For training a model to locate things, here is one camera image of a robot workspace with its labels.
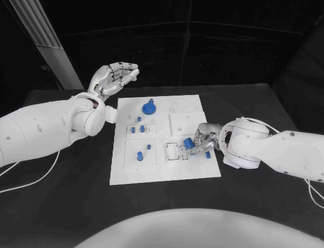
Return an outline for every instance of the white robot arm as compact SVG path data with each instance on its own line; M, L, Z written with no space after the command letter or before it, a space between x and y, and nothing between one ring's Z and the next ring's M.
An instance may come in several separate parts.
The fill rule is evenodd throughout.
M51 155L77 140L96 136L106 121L116 123L119 110L106 106L104 101L130 81L136 81L139 73L136 64L103 66L93 77L88 92L70 100L24 107L2 117L0 167Z
M277 172L324 182L324 135L294 131L271 135L268 125L250 120L238 118L225 126L202 123L188 153L218 149L224 163L235 168L257 169L264 161Z

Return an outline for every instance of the white board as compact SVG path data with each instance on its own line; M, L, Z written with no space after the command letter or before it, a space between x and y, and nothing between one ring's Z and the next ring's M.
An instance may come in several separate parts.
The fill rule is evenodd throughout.
M146 115L142 107L150 99L158 110ZM207 122L199 95L120 98L119 110L110 185L222 176L214 151L211 159L205 152L188 155L188 160L182 156L184 141L194 139L199 124ZM178 160L168 159L168 143L178 143ZM143 161L137 160L139 151Z

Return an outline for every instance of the blue object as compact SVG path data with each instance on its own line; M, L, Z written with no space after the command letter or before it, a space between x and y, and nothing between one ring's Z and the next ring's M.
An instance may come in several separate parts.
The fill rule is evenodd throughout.
M152 115L156 112L156 105L155 105L155 101L153 99L150 99L149 103L145 104L145 106L142 107L142 111L146 115Z
M184 143L186 146L186 150L192 149L196 146L191 138L185 139Z
M137 152L137 160L139 160L139 161L143 161L143 154L142 154L142 151Z

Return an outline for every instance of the table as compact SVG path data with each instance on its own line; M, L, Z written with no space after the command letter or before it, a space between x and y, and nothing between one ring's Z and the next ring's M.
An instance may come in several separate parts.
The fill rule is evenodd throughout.
M80 92L35 90L25 105L65 100ZM195 94L208 122L225 124L244 116L280 131L296 130L268 84L126 88L106 103L117 107L119 97ZM57 166L38 184L0 195L0 247L74 247L120 221L176 208L241 212L324 240L324 210L310 199L303 179L276 172L264 163L258 169L235 169L217 151L221 178L110 186L113 142L114 125L106 123L96 137L61 151ZM24 161L2 176L0 190L39 179L55 157ZM324 183L313 185L324 195Z

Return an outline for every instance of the robotic hand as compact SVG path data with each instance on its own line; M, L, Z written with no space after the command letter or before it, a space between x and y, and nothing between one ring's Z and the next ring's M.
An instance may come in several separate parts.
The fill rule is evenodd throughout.
M0 167L45 157L73 143L96 136L104 122L116 123L119 110L104 101L130 81L137 80L139 66L114 63L93 76L88 92L70 100L21 108L0 118Z
M224 163L257 169L261 161L284 174L324 182L324 135L294 131L270 134L263 121L238 118L225 126L199 124L189 154L214 149L224 152Z

